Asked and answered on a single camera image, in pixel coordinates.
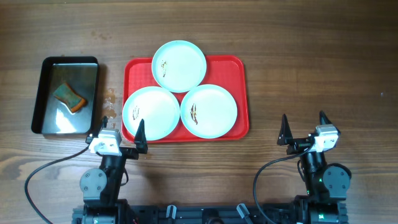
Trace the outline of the light blue plate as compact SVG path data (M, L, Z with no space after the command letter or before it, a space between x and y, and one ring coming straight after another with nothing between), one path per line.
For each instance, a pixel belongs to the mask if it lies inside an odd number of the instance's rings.
M185 128L194 136L215 139L234 126L238 107L233 96L224 88L213 84L199 85L183 97L180 117Z
M186 40L173 40L162 45L151 63L154 80L168 91L185 93L198 86L206 75L204 53Z
M148 141L168 136L180 119L180 105L176 97L159 86L147 86L135 91L123 106L123 125L129 134L136 135L144 122Z

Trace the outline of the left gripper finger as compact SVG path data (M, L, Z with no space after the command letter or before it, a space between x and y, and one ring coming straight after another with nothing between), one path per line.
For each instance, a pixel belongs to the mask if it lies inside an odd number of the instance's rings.
M139 154L147 154L148 144L147 144L145 125L143 119L141 119L136 135L134 136L134 144L136 145L136 150Z
M107 116L103 116L99 126L97 128L94 129L93 131L93 137L98 137L100 131L107 127L107 123L108 123L108 117Z

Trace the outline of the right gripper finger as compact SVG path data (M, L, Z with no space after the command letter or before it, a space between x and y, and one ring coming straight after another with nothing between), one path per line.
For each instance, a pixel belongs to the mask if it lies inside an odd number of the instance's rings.
M324 111L319 112L319 134L341 134L340 130L328 119Z
M293 144L293 135L290 130L287 116L286 114L283 114L277 145L283 146L291 144Z

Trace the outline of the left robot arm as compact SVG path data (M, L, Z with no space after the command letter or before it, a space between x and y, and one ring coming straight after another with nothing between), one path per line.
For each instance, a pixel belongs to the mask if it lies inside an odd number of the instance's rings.
M88 149L101 157L101 164L80 179L84 206L80 212L73 211L73 223L139 223L127 200L118 196L122 179L127 176L126 161L137 160L139 154L148 151L144 120L139 122L135 147L123 147L120 132L107 128L107 122L104 117L101 126L86 137Z

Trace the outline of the green orange sponge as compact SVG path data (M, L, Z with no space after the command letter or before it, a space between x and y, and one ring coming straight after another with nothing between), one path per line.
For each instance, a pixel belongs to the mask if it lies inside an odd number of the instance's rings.
M68 83L62 83L54 92L53 96L64 103L71 113L76 113L84 107L87 101L78 95Z

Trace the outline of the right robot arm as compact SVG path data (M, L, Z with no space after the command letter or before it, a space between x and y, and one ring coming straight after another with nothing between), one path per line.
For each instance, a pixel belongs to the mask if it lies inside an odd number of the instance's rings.
M299 156L298 169L307 189L277 211L279 223L348 223L343 203L352 178L351 171L339 163L327 163L325 153L336 147L341 134L326 114L319 113L320 124L305 138L294 138L287 116L282 116L277 144L287 146L287 155Z

